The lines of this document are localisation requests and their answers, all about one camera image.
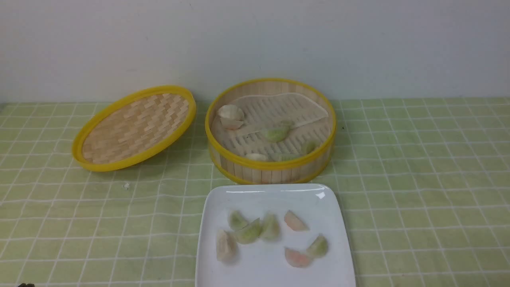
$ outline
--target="white dumpling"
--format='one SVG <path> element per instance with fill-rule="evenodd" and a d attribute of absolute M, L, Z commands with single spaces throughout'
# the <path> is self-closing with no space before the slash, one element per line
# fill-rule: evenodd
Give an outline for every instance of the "white dumpling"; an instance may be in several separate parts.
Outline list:
<path fill-rule="evenodd" d="M 249 160 L 254 160 L 254 161 L 268 161 L 269 160 L 266 155 L 257 154 L 257 153 L 247 154 L 244 157 L 246 157 Z"/>
<path fill-rule="evenodd" d="M 294 231 L 309 230 L 308 226 L 290 210 L 285 214 L 284 221 Z"/>
<path fill-rule="evenodd" d="M 312 259 L 305 254 L 290 248 L 285 248 L 285 259 L 287 263 L 296 268 L 305 268 L 312 263 Z"/>
<path fill-rule="evenodd" d="M 243 125 L 243 121 L 237 121 L 235 119 L 221 117 L 221 125 L 228 130 L 237 130 Z"/>
<path fill-rule="evenodd" d="M 236 256 L 235 240 L 225 230 L 218 230 L 216 234 L 216 259 L 227 262 Z"/>
<path fill-rule="evenodd" d="M 244 112 L 236 105 L 224 105 L 218 109 L 218 115 L 222 118 L 240 121 L 244 118 Z"/>

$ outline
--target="yellow rim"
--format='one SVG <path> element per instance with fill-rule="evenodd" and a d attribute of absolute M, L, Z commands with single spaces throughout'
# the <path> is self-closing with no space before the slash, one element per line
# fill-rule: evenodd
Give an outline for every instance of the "yellow rim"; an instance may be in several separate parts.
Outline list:
<path fill-rule="evenodd" d="M 189 111 L 188 115 L 184 119 L 183 123 L 166 139 L 162 140 L 155 146 L 153 146 L 150 149 L 147 149 L 144 152 L 141 152 L 137 155 L 134 155 L 132 157 L 112 162 L 112 163 L 105 163 L 105 164 L 94 164 L 88 162 L 82 154 L 82 147 L 83 142 L 85 141 L 85 138 L 88 136 L 88 134 L 101 122 L 104 120 L 107 116 L 109 116 L 114 111 L 122 108 L 123 106 L 130 104 L 134 101 L 137 101 L 141 98 L 148 97 L 153 94 L 160 94 L 160 93 L 175 93 L 182 97 L 184 97 L 188 103 L 189 103 Z M 76 138 L 74 139 L 74 142 L 72 143 L 72 155 L 78 161 L 78 163 L 83 166 L 83 168 L 88 169 L 93 172 L 108 172 L 108 171 L 114 171 L 126 168 L 128 166 L 131 166 L 133 164 L 137 164 L 139 162 L 142 162 L 156 154 L 158 154 L 160 151 L 167 148 L 169 145 L 171 145 L 174 141 L 176 141 L 191 125 L 193 122 L 193 119 L 196 115 L 196 104 L 195 99 L 193 98 L 193 95 L 190 91 L 183 87 L 179 86 L 159 86 L 159 87 L 153 87 L 149 89 L 145 89 L 142 91 L 138 91 L 134 94 L 131 94 L 111 105 L 109 105 L 106 109 L 95 115 L 89 122 L 85 124 L 85 126 L 81 129 L 81 131 L 78 133 Z"/>
<path fill-rule="evenodd" d="M 333 120 L 333 128 L 332 128 L 332 131 L 331 131 L 331 134 L 329 135 L 329 137 L 326 139 L 326 141 L 319 148 L 315 149 L 313 152 L 311 152 L 303 157 L 299 157 L 299 158 L 293 159 L 293 160 L 279 161 L 279 162 L 260 162 L 260 161 L 249 160 L 247 158 L 238 156 L 238 155 L 228 151 L 226 148 L 222 147 L 220 145 L 220 143 L 214 138 L 214 136 L 211 132 L 211 128 L 209 127 L 209 116 L 212 112 L 212 108 L 216 105 L 216 103 L 225 94 L 227 94 L 228 92 L 230 92 L 231 90 L 233 90 L 239 86 L 243 86 L 243 85 L 251 84 L 251 83 L 255 83 L 255 82 L 265 82 L 265 81 L 287 82 L 287 83 L 303 86 L 303 87 L 315 92 L 319 97 L 321 97 L 326 102 L 330 111 L 333 111 L 330 113 L 330 116 L 332 117 L 332 120 Z M 221 93 L 214 100 L 214 102 L 209 106 L 209 109 L 207 110 L 205 126 L 206 126 L 207 139 L 209 140 L 211 145 L 214 147 L 215 150 L 218 151 L 218 153 L 220 155 L 222 155 L 229 161 L 232 161 L 234 163 L 237 163 L 237 164 L 240 164 L 243 166 L 247 166 L 251 169 L 257 169 L 257 170 L 265 170 L 265 171 L 267 171 L 267 170 L 284 170 L 284 169 L 291 169 L 291 168 L 295 168 L 297 166 L 307 164 L 308 162 L 310 162 L 310 161 L 314 160 L 315 158 L 317 158 L 318 156 L 320 156 L 327 149 L 329 144 L 331 142 L 333 142 L 333 140 L 335 138 L 335 133 L 337 131 L 337 118 L 334 113 L 334 108 L 331 105 L 331 103 L 329 102 L 329 100 L 323 94 L 321 94 L 321 92 L 317 91 L 313 87 L 308 86 L 303 83 L 300 83 L 300 82 L 297 82 L 297 81 L 293 81 L 293 80 L 280 79 L 280 78 L 263 78 L 263 79 L 254 79 L 254 80 L 242 82 L 240 84 L 230 87 L 229 89 L 227 89 L 226 91 Z"/>
<path fill-rule="evenodd" d="M 254 182 L 251 182 L 251 181 L 247 181 L 247 180 L 244 180 L 242 178 L 238 178 L 234 175 L 232 175 L 231 173 L 229 173 L 228 171 L 226 171 L 225 169 L 223 169 L 217 162 L 216 160 L 214 159 L 213 157 L 213 154 L 212 154 L 212 151 L 211 151 L 211 148 L 209 148 L 209 154 L 211 155 L 211 160 L 213 161 L 214 165 L 216 166 L 216 168 L 224 175 L 226 176 L 229 180 L 235 182 L 235 183 L 239 183 L 239 184 L 259 184 L 259 183 L 254 183 Z M 321 166 L 321 168 L 319 168 L 316 172 L 312 173 L 310 176 L 308 177 L 305 177 L 303 179 L 300 179 L 300 180 L 297 180 L 297 181 L 294 181 L 294 182 L 289 182 L 289 183 L 304 183 L 304 182 L 309 182 L 311 181 L 312 179 L 316 178 L 327 166 L 327 164 L 329 163 L 329 161 L 331 160 L 331 157 L 332 157 L 333 153 L 330 153 L 329 154 L 329 157 L 327 158 L 327 161 Z"/>

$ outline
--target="bamboo steamer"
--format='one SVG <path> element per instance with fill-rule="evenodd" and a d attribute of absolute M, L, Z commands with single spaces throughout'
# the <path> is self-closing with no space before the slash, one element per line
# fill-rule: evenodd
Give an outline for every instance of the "bamboo steamer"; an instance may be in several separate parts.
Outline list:
<path fill-rule="evenodd" d="M 193 95 L 178 86 L 131 94 L 95 115 L 72 146 L 85 169 L 107 172 L 142 162 L 174 143 L 195 118 Z"/>
<path fill-rule="evenodd" d="M 239 130 L 222 127 L 217 110 L 226 104 L 236 104 L 245 113 L 246 124 Z M 279 143 L 264 141 L 259 132 L 262 127 L 287 118 L 295 123 L 287 138 Z M 301 183 L 312 180 L 327 166 L 336 116 L 327 98 L 308 85 L 286 79 L 256 79 L 218 96 L 207 111 L 205 127 L 212 162 L 231 180 L 240 184 Z M 269 158 L 278 153 L 296 154 L 307 139 L 320 145 L 293 160 L 263 162 L 244 157 L 249 153 Z"/>

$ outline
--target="dumpling wrapper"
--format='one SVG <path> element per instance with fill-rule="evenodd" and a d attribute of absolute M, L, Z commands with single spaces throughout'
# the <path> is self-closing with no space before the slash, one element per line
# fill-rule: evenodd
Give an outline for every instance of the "dumpling wrapper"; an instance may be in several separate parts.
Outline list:
<path fill-rule="evenodd" d="M 225 230 L 218 230 L 216 234 L 216 259 L 220 262 L 228 262 L 236 256 L 235 240 Z"/>
<path fill-rule="evenodd" d="M 280 225 L 278 224 L 278 219 L 276 218 L 276 215 L 269 213 L 264 217 L 260 238 L 267 241 L 274 241 L 278 239 L 279 236 Z"/>
<path fill-rule="evenodd" d="M 322 258 L 329 249 L 326 238 L 321 234 L 307 248 L 307 255 L 312 258 Z"/>
<path fill-rule="evenodd" d="M 260 219 L 257 218 L 250 224 L 246 225 L 243 229 L 237 230 L 234 233 L 234 237 L 236 238 L 237 242 L 241 244 L 250 244 L 257 241 L 260 236 L 260 232 Z"/>
<path fill-rule="evenodd" d="M 285 247 L 285 259 L 287 263 L 296 268 L 306 268 L 312 263 L 312 259 L 297 250 Z"/>
<path fill-rule="evenodd" d="M 287 223 L 287 226 L 294 231 L 309 230 L 308 226 L 290 210 L 285 214 L 284 221 Z"/>
<path fill-rule="evenodd" d="M 248 225 L 248 220 L 243 217 L 240 211 L 234 210 L 228 215 L 228 225 L 233 231 L 237 231 Z"/>

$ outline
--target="white plate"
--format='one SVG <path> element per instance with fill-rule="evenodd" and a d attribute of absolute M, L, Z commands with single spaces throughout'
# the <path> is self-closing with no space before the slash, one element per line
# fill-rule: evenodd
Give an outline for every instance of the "white plate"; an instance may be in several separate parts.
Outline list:
<path fill-rule="evenodd" d="M 278 242 L 238 244 L 230 265 L 216 260 L 216 232 L 230 230 L 227 216 L 239 210 L 249 220 L 275 213 L 282 230 Z M 296 232 L 284 222 L 292 210 L 310 228 Z M 304 251 L 322 233 L 329 242 L 325 257 L 307 268 L 287 264 L 284 247 Z M 196 261 L 196 287 L 355 287 L 354 268 L 342 213 L 335 194 L 322 184 L 233 185 L 213 189 L 203 209 Z"/>

